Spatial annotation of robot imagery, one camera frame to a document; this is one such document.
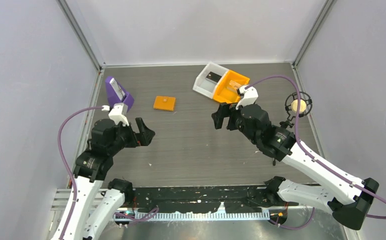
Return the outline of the orange card holder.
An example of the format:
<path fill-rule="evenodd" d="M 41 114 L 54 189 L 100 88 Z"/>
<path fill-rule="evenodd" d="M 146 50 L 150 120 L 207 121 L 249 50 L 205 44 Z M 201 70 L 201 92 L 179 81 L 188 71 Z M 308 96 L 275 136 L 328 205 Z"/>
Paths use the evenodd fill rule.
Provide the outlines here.
<path fill-rule="evenodd" d="M 157 96 L 154 101 L 153 108 L 155 110 L 174 111 L 175 104 L 176 104 L 175 97 Z"/>

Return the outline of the black card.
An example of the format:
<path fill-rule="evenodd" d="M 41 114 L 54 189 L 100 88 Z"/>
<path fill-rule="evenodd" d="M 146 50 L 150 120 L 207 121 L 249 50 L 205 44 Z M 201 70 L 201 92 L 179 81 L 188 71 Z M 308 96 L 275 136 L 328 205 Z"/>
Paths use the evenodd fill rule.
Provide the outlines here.
<path fill-rule="evenodd" d="M 215 82 L 216 84 L 220 81 L 221 78 L 222 78 L 221 75 L 218 75 L 214 72 L 209 72 L 205 77 L 205 79 Z"/>

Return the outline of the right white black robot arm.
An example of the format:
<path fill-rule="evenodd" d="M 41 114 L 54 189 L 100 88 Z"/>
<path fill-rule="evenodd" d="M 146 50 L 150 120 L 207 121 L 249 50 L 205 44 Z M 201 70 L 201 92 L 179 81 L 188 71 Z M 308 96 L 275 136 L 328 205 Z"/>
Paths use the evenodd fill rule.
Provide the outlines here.
<path fill-rule="evenodd" d="M 376 180 L 354 177 L 332 165 L 295 139 L 288 120 L 273 125 L 257 104 L 237 107 L 235 103 L 221 103 L 211 117 L 216 129 L 221 129 L 224 118 L 228 118 L 228 130 L 240 131 L 264 155 L 294 167 L 319 184 L 309 186 L 275 176 L 265 182 L 270 204 L 305 204 L 331 214 L 347 228 L 362 228 L 374 200 L 371 193 L 379 188 Z"/>

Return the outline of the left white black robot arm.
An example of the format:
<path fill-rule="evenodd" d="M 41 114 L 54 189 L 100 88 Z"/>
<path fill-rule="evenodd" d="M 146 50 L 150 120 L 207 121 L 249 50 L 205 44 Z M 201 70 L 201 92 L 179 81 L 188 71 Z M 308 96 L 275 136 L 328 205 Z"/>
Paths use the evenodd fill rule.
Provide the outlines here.
<path fill-rule="evenodd" d="M 88 147 L 75 161 L 72 190 L 52 237 L 54 240 L 95 240 L 119 207 L 133 203 L 132 183 L 115 178 L 109 183 L 97 208 L 91 209 L 107 172 L 113 166 L 113 157 L 124 148 L 148 146 L 155 136 L 142 118 L 137 117 L 135 121 L 138 132 L 130 124 L 115 123 L 111 119 L 101 119 L 94 124 Z"/>

